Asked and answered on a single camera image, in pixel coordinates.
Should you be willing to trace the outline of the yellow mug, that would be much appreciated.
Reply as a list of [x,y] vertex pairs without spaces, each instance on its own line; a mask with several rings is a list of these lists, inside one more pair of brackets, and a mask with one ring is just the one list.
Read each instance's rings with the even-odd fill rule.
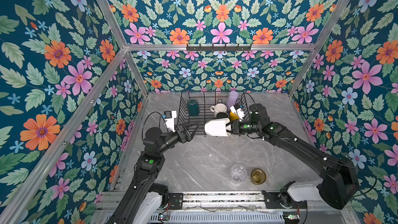
[[231,111],[229,113],[229,119],[230,121],[239,120],[239,116],[235,112]]

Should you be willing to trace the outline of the dark green mug white inside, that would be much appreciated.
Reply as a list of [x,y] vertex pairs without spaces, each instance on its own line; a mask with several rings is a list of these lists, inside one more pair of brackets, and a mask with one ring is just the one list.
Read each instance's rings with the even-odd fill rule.
[[187,102],[187,111],[190,117],[198,116],[200,113],[199,103],[196,99],[189,99]]

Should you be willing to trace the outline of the white faceted mug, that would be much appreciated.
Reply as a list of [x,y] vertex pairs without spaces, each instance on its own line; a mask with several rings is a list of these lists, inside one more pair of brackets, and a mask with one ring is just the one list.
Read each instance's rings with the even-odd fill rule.
[[231,126],[229,118],[214,119],[205,123],[205,133],[210,136],[228,137],[231,135]]

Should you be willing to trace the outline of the black mug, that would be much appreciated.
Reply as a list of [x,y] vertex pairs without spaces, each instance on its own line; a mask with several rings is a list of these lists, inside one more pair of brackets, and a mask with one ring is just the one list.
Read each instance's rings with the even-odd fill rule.
[[229,114],[226,112],[218,112],[216,115],[216,119],[224,119],[229,118]]

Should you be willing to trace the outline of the white mug red inside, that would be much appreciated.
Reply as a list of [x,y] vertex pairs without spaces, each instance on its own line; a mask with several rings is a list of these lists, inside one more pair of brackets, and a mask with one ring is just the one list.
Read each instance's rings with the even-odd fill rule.
[[227,113],[227,106],[223,103],[218,103],[214,106],[211,106],[210,110],[213,112],[214,117],[216,118],[216,115],[218,112],[226,112]]

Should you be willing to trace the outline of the lilac plastic cup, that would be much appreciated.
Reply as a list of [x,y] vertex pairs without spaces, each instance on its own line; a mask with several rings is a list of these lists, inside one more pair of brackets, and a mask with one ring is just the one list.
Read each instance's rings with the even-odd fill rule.
[[239,93],[236,91],[231,91],[228,95],[227,98],[227,102],[226,102],[226,106],[227,106],[227,110],[229,111],[230,108],[236,104],[236,101],[239,98]]

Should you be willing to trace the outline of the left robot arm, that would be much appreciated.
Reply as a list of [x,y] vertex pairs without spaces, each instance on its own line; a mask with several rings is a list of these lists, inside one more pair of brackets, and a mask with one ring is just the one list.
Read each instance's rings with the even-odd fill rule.
[[146,131],[145,146],[134,167],[134,176],[122,200],[107,221],[108,224],[146,224],[151,216],[169,203],[168,186],[156,184],[164,163],[164,153],[178,143],[193,139],[198,123],[183,123],[175,131],[163,133],[159,127]]

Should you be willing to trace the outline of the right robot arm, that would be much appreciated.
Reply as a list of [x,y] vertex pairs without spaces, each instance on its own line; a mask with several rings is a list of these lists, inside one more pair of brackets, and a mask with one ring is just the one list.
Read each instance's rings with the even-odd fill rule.
[[289,208],[293,202],[323,201],[334,209],[343,209],[359,190],[358,173],[353,162],[316,149],[284,125],[271,121],[264,106],[253,106],[255,111],[251,112],[250,118],[228,123],[227,132],[256,134],[261,140],[294,155],[321,178],[307,183],[287,183],[279,192],[277,200],[280,204]]

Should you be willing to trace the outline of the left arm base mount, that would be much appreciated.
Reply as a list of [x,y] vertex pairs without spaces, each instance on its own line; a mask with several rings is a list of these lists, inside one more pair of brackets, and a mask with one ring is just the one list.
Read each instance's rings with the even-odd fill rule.
[[159,210],[180,210],[183,206],[184,194],[181,192],[162,195]]

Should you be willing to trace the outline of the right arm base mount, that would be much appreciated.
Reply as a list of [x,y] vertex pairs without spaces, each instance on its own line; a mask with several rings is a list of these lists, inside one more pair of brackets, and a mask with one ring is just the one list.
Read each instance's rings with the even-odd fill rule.
[[305,201],[296,202],[286,192],[261,191],[267,209],[307,209]]

